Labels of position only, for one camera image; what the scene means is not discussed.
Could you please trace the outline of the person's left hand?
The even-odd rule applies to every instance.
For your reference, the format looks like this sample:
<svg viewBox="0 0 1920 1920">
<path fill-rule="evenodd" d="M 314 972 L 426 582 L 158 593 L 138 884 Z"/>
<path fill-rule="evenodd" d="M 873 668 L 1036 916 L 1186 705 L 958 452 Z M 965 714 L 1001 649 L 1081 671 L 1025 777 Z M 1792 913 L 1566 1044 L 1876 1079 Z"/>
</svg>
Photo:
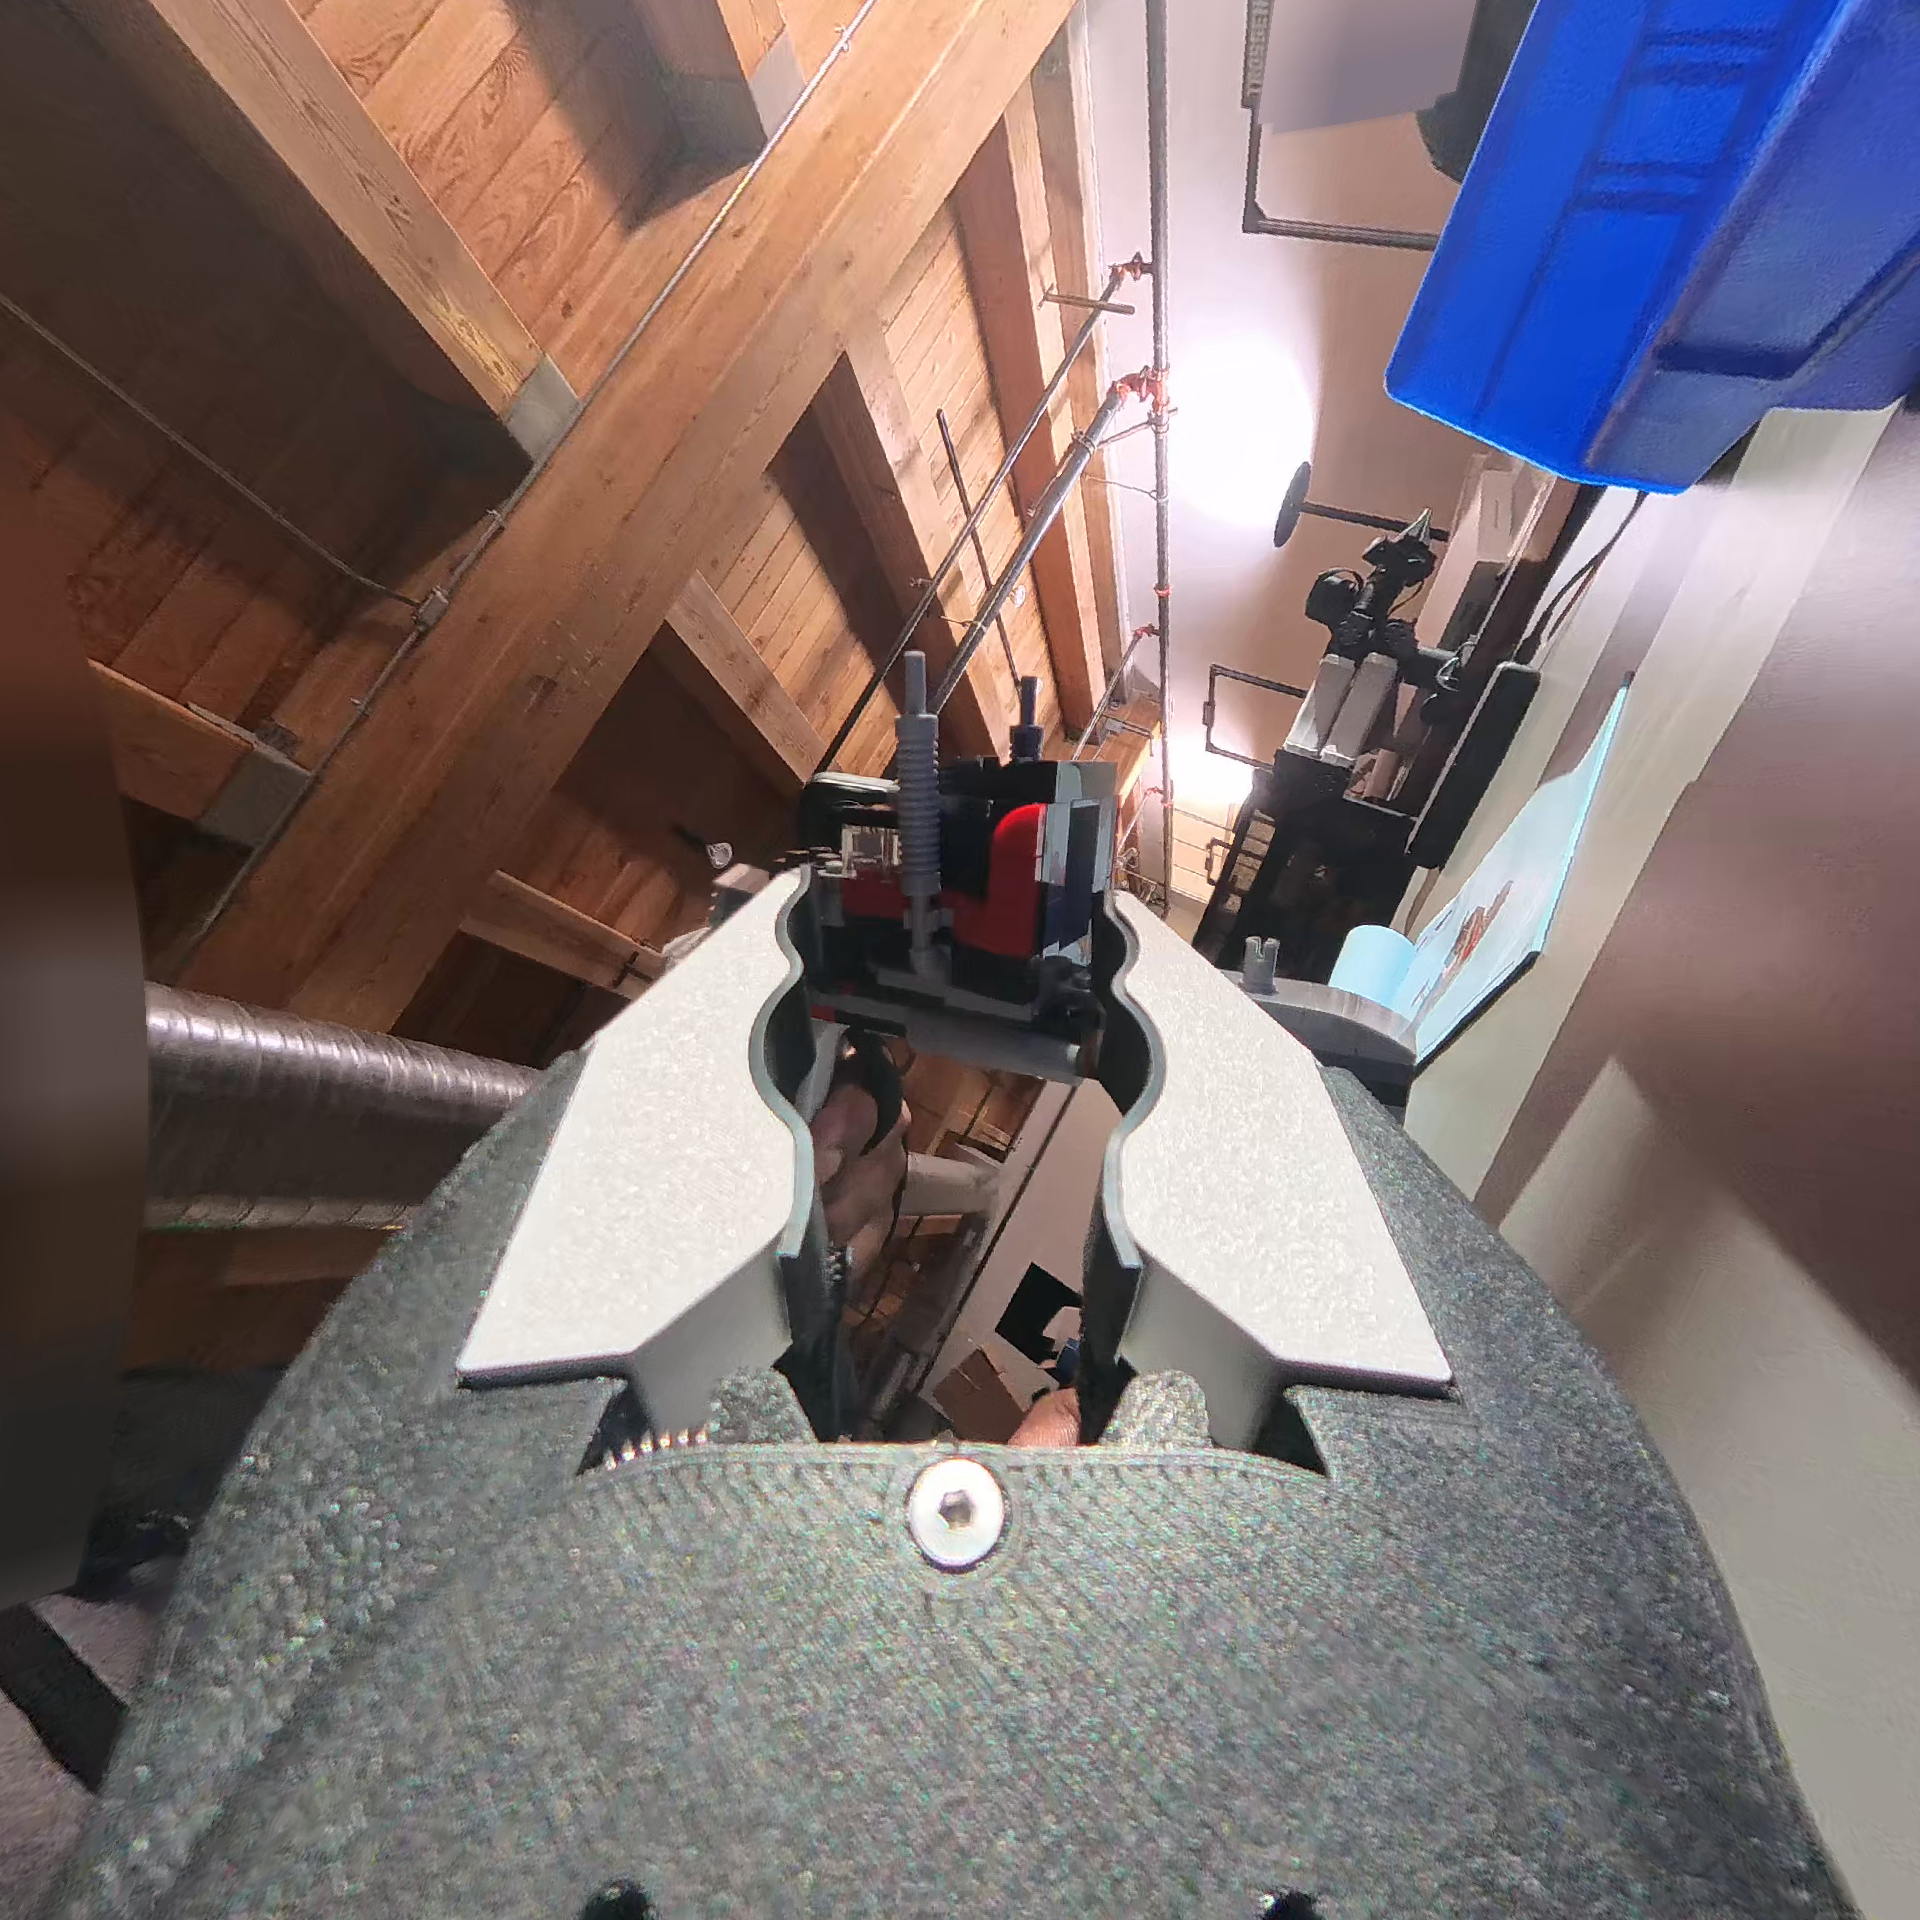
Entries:
<svg viewBox="0 0 1920 1920">
<path fill-rule="evenodd" d="M 904 1182 L 909 1114 L 900 1110 L 885 1137 L 874 1134 L 877 1116 L 873 1092 L 840 1076 L 808 1124 L 825 1228 L 831 1247 L 846 1250 L 847 1274 L 880 1255 Z"/>
</svg>

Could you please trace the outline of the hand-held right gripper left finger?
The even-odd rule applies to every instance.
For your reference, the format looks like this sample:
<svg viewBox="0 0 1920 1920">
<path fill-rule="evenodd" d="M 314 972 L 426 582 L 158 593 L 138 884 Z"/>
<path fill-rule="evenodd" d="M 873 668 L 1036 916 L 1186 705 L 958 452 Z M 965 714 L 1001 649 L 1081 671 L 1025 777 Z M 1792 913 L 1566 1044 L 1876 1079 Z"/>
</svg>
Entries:
<svg viewBox="0 0 1920 1920">
<path fill-rule="evenodd" d="M 462 1385 L 621 1377 L 646 1426 L 679 1433 L 825 1312 L 808 887 L 770 879 L 586 1048 Z"/>
</svg>

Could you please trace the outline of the metal ceiling pipe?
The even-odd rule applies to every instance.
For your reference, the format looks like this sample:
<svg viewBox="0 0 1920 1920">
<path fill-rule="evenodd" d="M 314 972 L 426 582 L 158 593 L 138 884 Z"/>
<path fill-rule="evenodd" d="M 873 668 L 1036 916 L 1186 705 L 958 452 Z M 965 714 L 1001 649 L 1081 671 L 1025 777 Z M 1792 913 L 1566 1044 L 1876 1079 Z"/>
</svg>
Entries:
<svg viewBox="0 0 1920 1920">
<path fill-rule="evenodd" d="M 894 651 L 870 675 L 869 686 L 864 686 L 864 691 L 855 697 L 855 705 L 847 712 L 847 718 L 840 723 L 840 727 L 831 735 L 831 739 L 822 747 L 822 754 L 820 754 L 820 760 L 813 768 L 816 777 L 825 777 L 830 772 L 830 768 L 833 768 L 842 747 L 850 743 L 860 718 L 870 706 L 880 686 L 887 681 L 887 676 L 894 672 L 894 668 L 904 658 L 908 646 L 914 639 L 921 635 L 922 622 L 927 620 L 927 616 L 935 611 L 937 602 L 941 600 L 941 588 L 946 583 L 948 575 L 956 572 L 959 561 L 965 559 L 965 553 L 969 553 L 973 548 L 980 521 L 984 519 L 993 498 L 998 494 L 1009 494 L 1018 455 L 1024 452 L 1029 442 L 1032 442 L 1037 438 L 1039 427 L 1049 422 L 1049 406 L 1050 406 L 1053 396 L 1065 388 L 1066 376 L 1076 368 L 1081 354 L 1093 345 L 1096 322 L 1101 319 L 1111 319 L 1111 315 L 1121 315 L 1124 319 L 1124 315 L 1132 314 L 1132 306 L 1126 306 L 1124 303 L 1114 303 L 1118 289 L 1126 280 L 1146 281 L 1152 289 L 1158 289 L 1161 286 L 1161 268 L 1153 259 L 1142 256 L 1142 254 L 1134 254 L 1134 256 L 1111 266 L 1108 284 L 1106 284 L 1101 296 L 1096 296 L 1096 298 L 1074 298 L 1074 303 L 1081 305 L 1081 308 L 1088 314 L 1088 319 L 1086 319 L 1084 327 L 1072 337 L 1072 344 L 1065 352 L 1063 363 L 1058 366 L 1055 376 L 1041 388 L 1041 393 L 1039 393 L 1039 398 L 1032 408 L 1032 414 L 1021 425 L 1015 444 L 1007 447 L 1007 450 L 1002 450 L 1001 463 L 998 463 L 990 484 L 983 490 L 980 498 L 970 498 L 970 494 L 966 494 L 966 490 L 965 490 L 965 482 L 956 482 L 956 494 L 962 502 L 966 502 L 966 515 L 965 515 L 958 532 L 953 536 L 951 546 L 941 556 L 940 564 L 925 577 L 925 582 L 921 585 L 918 602 L 902 618 L 902 626 L 900 626 L 900 633 L 895 639 Z M 1142 408 L 1146 409 L 1146 416 L 1140 422 L 1140 425 L 1152 425 L 1158 419 L 1161 406 L 1150 408 L 1146 403 L 1142 403 Z M 992 585 L 992 578 L 997 578 L 997 577 L 998 575 L 983 578 L 983 588 L 984 588 L 983 600 L 986 598 L 986 588 Z M 921 702 L 922 708 L 927 708 L 927 696 L 929 694 L 918 696 L 918 702 Z"/>
<path fill-rule="evenodd" d="M 1039 502 L 1021 531 L 1021 539 L 1015 546 L 1015 553 L 1001 568 L 998 577 L 992 578 L 986 598 L 966 624 L 965 635 L 959 639 L 941 681 L 927 696 L 929 714 L 940 714 L 966 679 L 970 658 L 980 642 L 986 639 L 990 630 L 997 624 L 1005 600 L 1018 582 L 1018 575 L 1036 559 L 1039 543 L 1044 539 L 1053 521 L 1061 518 L 1065 502 L 1078 487 L 1095 455 L 1104 448 L 1114 414 L 1126 401 L 1140 401 L 1150 408 L 1158 408 L 1166 398 L 1164 388 L 1166 376 L 1158 368 L 1140 368 L 1138 374 L 1124 376 L 1108 387 L 1106 396 L 1095 409 L 1089 427 L 1086 427 L 1072 439 L 1069 450 L 1065 452 L 1058 472 L 1047 480 L 1047 487 L 1039 494 Z"/>
</svg>

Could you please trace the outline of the blue plastic bin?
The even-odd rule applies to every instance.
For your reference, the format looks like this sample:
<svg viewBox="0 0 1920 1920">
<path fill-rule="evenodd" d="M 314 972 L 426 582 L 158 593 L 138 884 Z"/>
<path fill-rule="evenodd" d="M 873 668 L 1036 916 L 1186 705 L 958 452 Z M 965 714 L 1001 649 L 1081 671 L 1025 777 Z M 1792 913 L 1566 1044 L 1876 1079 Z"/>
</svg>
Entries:
<svg viewBox="0 0 1920 1920">
<path fill-rule="evenodd" d="M 1914 3 L 1538 4 L 1382 374 L 1649 494 L 1914 379 Z"/>
</svg>

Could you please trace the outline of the silver flexible duct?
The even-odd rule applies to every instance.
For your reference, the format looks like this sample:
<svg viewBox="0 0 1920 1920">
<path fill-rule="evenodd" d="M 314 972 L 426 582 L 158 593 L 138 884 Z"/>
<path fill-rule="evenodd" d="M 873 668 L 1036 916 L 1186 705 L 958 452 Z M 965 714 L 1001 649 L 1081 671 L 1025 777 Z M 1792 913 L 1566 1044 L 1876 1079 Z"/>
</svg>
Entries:
<svg viewBox="0 0 1920 1920">
<path fill-rule="evenodd" d="M 540 1070 L 146 986 L 146 1233 L 396 1233 Z"/>
</svg>

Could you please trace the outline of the black power bank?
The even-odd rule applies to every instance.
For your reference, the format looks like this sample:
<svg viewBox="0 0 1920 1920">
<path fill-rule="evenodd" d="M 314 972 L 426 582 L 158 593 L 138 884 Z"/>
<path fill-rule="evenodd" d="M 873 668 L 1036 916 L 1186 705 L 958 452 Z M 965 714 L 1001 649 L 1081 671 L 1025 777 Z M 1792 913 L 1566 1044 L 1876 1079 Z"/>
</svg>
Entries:
<svg viewBox="0 0 1920 1920">
<path fill-rule="evenodd" d="M 1428 802 L 1408 838 L 1405 858 L 1418 871 L 1447 866 L 1490 782 L 1510 751 L 1542 675 L 1530 664 L 1498 664 L 1462 727 Z"/>
</svg>

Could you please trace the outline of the black floor lamp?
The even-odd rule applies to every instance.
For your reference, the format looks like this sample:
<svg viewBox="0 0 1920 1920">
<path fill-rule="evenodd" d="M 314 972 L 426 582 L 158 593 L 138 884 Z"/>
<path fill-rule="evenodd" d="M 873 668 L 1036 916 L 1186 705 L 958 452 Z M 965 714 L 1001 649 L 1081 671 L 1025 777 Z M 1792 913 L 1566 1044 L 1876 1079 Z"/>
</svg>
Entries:
<svg viewBox="0 0 1920 1920">
<path fill-rule="evenodd" d="M 1311 498 L 1311 464 L 1301 463 L 1286 482 L 1277 518 L 1271 531 L 1271 544 L 1285 548 L 1308 519 L 1329 521 L 1338 526 L 1361 529 L 1378 536 L 1398 536 L 1408 526 L 1398 518 L 1378 512 L 1342 510 Z"/>
</svg>

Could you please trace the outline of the blue instruction booklet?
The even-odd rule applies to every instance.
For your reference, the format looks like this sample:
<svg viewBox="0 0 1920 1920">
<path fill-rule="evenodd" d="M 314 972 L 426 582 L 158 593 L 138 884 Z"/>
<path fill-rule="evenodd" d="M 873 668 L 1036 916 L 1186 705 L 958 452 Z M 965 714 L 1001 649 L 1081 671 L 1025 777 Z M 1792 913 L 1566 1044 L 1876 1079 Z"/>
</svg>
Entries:
<svg viewBox="0 0 1920 1920">
<path fill-rule="evenodd" d="M 1533 791 L 1418 935 L 1361 924 L 1338 946 L 1329 987 L 1405 1026 L 1412 1073 L 1437 1060 L 1544 954 L 1631 684 L 1621 681 L 1577 766 Z"/>
</svg>

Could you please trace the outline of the large cardboard box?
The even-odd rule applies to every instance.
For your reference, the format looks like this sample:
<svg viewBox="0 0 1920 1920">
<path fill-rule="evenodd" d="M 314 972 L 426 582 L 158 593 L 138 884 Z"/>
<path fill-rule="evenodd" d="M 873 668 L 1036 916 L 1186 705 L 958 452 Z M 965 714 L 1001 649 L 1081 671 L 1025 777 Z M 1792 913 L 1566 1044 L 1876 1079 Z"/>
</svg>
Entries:
<svg viewBox="0 0 1920 1920">
<path fill-rule="evenodd" d="M 951 1433 L 973 1446 L 1007 1446 L 1024 1422 L 1024 1403 L 980 1350 L 970 1350 L 929 1387 L 929 1401 Z"/>
</svg>

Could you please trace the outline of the grey desk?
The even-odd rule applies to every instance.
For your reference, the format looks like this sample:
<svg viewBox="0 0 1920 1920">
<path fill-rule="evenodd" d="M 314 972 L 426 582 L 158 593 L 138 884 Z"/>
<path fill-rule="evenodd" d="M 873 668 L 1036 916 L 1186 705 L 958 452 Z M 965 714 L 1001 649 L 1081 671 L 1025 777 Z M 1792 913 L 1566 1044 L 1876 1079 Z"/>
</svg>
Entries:
<svg viewBox="0 0 1920 1920">
<path fill-rule="evenodd" d="M 1914 1916 L 1918 422 L 1778 414 L 1613 551 L 1425 924 L 1621 684 L 1549 942 L 1416 1144 L 1608 1360 L 1854 1900 Z"/>
</svg>

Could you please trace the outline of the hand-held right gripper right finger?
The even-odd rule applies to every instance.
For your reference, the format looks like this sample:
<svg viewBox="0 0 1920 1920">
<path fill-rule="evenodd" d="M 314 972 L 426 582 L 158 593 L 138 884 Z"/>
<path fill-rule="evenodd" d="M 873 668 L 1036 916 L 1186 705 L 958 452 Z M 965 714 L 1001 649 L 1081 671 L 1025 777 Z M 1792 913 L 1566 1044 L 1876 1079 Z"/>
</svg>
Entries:
<svg viewBox="0 0 1920 1920">
<path fill-rule="evenodd" d="M 1095 922 L 1095 986 L 1118 1123 L 1088 1228 L 1084 1438 L 1152 1375 L 1197 1384 L 1232 1451 L 1296 1385 L 1444 1400 L 1454 1367 L 1310 1049 L 1128 896 Z"/>
</svg>

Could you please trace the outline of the black red toy truck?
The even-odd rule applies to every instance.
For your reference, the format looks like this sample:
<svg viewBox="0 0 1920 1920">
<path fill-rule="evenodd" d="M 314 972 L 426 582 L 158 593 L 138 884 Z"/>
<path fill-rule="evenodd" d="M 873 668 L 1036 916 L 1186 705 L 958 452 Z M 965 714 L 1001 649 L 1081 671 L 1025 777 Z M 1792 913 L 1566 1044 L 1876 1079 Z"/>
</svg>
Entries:
<svg viewBox="0 0 1920 1920">
<path fill-rule="evenodd" d="M 801 787 L 806 1009 L 847 1040 L 1072 1086 L 1106 1025 L 1114 771 L 1044 756 L 1037 684 L 1018 694 L 1007 754 L 944 760 L 927 664 L 904 651 L 894 772 Z"/>
</svg>

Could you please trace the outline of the black storage rack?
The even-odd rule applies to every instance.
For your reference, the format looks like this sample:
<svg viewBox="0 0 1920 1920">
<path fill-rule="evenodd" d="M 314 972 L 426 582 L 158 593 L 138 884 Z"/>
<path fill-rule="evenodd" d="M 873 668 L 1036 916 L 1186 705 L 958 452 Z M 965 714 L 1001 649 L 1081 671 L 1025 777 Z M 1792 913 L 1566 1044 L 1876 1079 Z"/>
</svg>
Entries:
<svg viewBox="0 0 1920 1920">
<path fill-rule="evenodd" d="M 1248 939 L 1273 942 L 1280 976 L 1326 983 L 1349 934 L 1398 907 L 1408 840 L 1436 782 L 1416 762 L 1384 801 L 1366 801 L 1351 793 L 1353 771 L 1274 753 L 1238 810 L 1190 944 L 1238 969 Z"/>
</svg>

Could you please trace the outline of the black monitor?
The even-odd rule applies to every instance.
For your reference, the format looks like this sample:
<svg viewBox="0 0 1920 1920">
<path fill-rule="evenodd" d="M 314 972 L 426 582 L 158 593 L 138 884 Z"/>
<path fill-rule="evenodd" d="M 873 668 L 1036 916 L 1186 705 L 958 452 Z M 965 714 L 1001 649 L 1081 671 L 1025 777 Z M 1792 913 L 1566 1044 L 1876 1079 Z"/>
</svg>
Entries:
<svg viewBox="0 0 1920 1920">
<path fill-rule="evenodd" d="M 1029 1265 L 1015 1286 L 1007 1305 L 993 1324 L 997 1337 L 1025 1360 L 1044 1367 L 1053 1356 L 1076 1340 L 1076 1314 L 1084 1296 L 1065 1286 L 1041 1265 Z"/>
</svg>

